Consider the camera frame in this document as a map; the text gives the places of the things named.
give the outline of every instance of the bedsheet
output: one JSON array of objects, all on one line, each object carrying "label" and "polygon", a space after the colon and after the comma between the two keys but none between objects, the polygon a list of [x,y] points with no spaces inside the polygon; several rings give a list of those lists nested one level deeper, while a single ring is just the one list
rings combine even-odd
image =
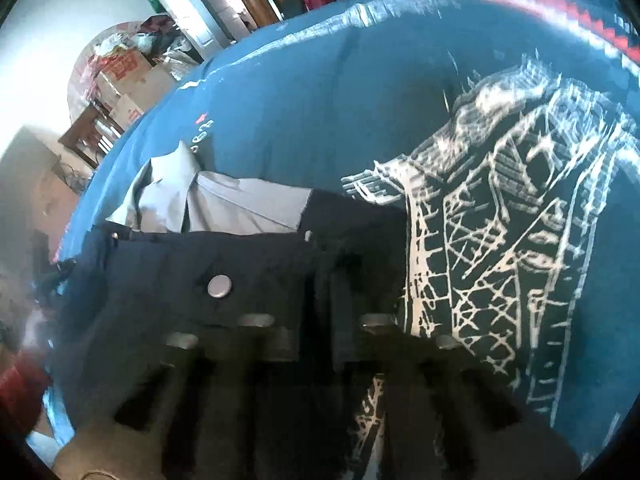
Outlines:
[{"label": "bedsheet", "polygon": [[404,328],[453,333],[587,466],[640,390],[639,62],[614,0],[332,3],[221,52],[138,120],[62,257],[180,140],[204,170],[405,206]]}]

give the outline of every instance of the printed pattern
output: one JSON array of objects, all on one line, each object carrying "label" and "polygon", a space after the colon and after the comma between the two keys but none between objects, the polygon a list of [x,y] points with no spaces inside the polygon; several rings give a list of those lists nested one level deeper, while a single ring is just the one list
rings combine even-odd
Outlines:
[{"label": "printed pattern", "polygon": [[636,125],[536,60],[470,85],[411,155],[344,189],[406,202],[404,329],[453,334],[553,425],[596,222]]}]

